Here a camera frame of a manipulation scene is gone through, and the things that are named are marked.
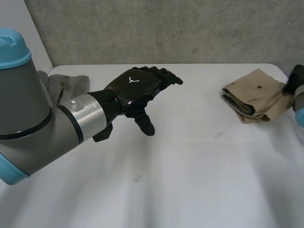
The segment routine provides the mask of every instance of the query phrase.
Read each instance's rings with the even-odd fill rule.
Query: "white table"
[[[103,89],[139,65],[58,66]],[[268,64],[164,64],[184,80],[147,107],[156,134],[132,119],[89,140],[16,186],[0,183],[1,228],[304,227],[304,132],[286,112],[242,124],[222,86]]]

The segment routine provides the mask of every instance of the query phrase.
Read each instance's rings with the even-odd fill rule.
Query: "light blue joint cap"
[[[301,127],[304,127],[304,108],[300,109],[295,114],[295,119]]]
[[[22,172],[0,154],[0,179],[9,185],[14,185],[27,177],[29,177],[27,174]]]
[[[20,33],[0,27],[0,70],[21,66],[31,59],[31,52]]]

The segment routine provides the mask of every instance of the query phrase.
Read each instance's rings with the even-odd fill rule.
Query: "beige fabric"
[[[294,97],[283,94],[285,84],[260,69],[222,88],[222,99],[243,123],[276,119],[293,104]]]

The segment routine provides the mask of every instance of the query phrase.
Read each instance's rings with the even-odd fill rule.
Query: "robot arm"
[[[144,109],[175,83],[183,81],[166,69],[133,68],[104,90],[51,108],[23,37],[0,28],[0,179],[16,184],[91,137],[107,139],[118,115],[154,135]]]

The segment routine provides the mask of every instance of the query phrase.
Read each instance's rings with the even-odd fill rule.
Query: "gray wall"
[[[304,0],[25,0],[54,66],[304,64]]]

